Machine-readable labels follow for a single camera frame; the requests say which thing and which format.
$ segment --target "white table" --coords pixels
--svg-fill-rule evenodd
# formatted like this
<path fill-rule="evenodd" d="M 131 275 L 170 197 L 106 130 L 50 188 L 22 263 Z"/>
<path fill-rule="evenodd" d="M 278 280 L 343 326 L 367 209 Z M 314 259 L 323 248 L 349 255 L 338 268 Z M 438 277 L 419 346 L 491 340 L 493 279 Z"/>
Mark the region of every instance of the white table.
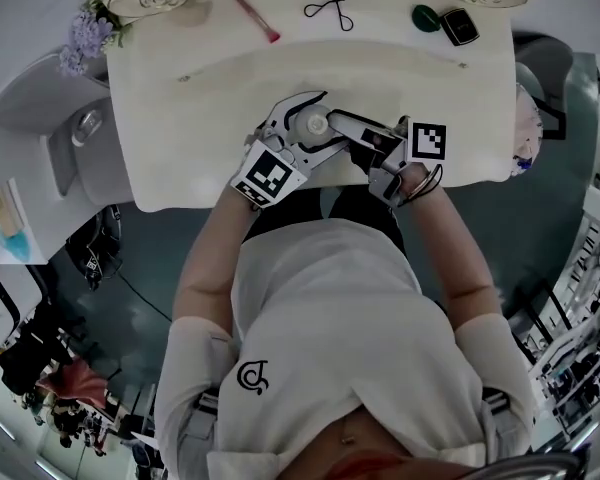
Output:
<path fill-rule="evenodd" d="M 506 10 L 468 8 L 481 36 L 456 48 L 410 18 L 416 4 L 443 12 L 455 0 L 346 0 L 351 32 L 340 30 L 333 6 L 304 16 L 306 4 L 326 0 L 248 1 L 282 34 L 274 45 L 234 0 L 210 0 L 136 23 L 124 48 L 109 54 L 141 209 L 213 206 L 245 136 L 277 101 L 305 90 L 327 90 L 328 106 L 389 125 L 404 114 L 447 125 L 445 186 L 509 177 L 516 92 Z M 343 153 L 309 183 L 365 182 Z"/>

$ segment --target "pink brush handle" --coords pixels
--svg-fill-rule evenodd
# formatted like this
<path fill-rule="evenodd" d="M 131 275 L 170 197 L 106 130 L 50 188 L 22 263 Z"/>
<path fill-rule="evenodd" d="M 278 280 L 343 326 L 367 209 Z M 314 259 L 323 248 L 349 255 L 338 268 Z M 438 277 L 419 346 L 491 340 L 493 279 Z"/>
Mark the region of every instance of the pink brush handle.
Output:
<path fill-rule="evenodd" d="M 246 0 L 236 0 L 236 2 L 240 4 L 240 7 L 242 7 L 245 10 L 245 12 L 249 16 L 251 16 L 253 21 L 255 21 L 256 24 L 264 31 L 264 33 L 267 34 L 267 38 L 269 39 L 270 43 L 275 43 L 278 39 L 280 39 L 280 34 L 273 30 L 269 26 L 269 24 L 266 21 L 264 21 L 262 16 L 260 16 L 257 13 L 257 11 L 253 7 L 251 7 L 251 4 L 249 4 L 249 2 L 247 2 Z"/>

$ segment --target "chair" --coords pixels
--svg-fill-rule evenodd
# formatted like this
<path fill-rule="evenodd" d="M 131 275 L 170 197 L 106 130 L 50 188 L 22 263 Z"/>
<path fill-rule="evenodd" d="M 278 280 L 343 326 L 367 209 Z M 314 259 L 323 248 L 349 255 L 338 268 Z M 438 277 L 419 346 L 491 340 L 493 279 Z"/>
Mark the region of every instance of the chair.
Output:
<path fill-rule="evenodd" d="M 49 351 L 38 340 L 31 336 L 19 339 L 0 354 L 2 383 L 12 393 L 23 396 L 33 389 L 42 370 L 50 362 Z"/>
<path fill-rule="evenodd" d="M 41 300 L 39 287 L 23 266 L 0 265 L 0 347 Z"/>
<path fill-rule="evenodd" d="M 573 51 L 553 37 L 517 35 L 514 37 L 516 62 L 537 78 L 543 97 L 534 97 L 542 115 L 544 139 L 566 138 L 564 86 L 573 65 Z"/>
<path fill-rule="evenodd" d="M 51 53 L 5 87 L 0 127 L 43 137 L 60 198 L 79 180 L 97 206 L 133 201 L 108 85 L 89 76 L 64 76 L 58 66 L 58 53 Z M 90 117 L 89 133 L 72 141 Z"/>

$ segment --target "shirt logo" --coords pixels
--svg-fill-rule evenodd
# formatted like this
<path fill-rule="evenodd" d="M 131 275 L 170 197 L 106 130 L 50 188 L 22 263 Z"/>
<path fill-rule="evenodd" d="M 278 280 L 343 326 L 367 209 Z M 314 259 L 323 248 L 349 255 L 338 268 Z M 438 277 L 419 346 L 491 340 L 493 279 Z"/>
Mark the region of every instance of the shirt logo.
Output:
<path fill-rule="evenodd" d="M 269 389 L 269 381 L 262 376 L 264 365 L 269 361 L 251 361 L 244 363 L 238 370 L 238 384 L 247 391 L 256 391 L 260 396 Z"/>

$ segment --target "person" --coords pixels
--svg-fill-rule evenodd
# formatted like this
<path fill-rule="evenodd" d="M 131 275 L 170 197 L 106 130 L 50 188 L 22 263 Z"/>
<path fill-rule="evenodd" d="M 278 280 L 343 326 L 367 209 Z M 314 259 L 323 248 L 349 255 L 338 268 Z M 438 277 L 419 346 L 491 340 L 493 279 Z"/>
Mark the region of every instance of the person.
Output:
<path fill-rule="evenodd" d="M 444 311 L 367 187 L 327 219 L 296 191 L 253 225 L 225 188 L 175 295 L 155 407 L 170 475 L 446 480 L 528 450 L 534 398 L 487 263 L 441 187 L 409 210 Z"/>
<path fill-rule="evenodd" d="M 49 394 L 50 393 L 46 389 L 35 386 L 22 397 L 22 408 L 31 411 L 33 421 L 35 421 L 36 425 L 39 427 L 44 424 L 44 420 L 42 419 L 42 416 L 40 416 L 40 413 Z"/>
<path fill-rule="evenodd" d="M 60 444 L 63 448 L 71 448 L 72 441 L 68 432 L 60 431 Z"/>
<path fill-rule="evenodd" d="M 80 407 L 77 400 L 58 399 L 51 409 L 53 424 L 60 434 L 60 444 L 71 447 L 71 438 L 77 437 L 84 427 L 87 411 Z"/>

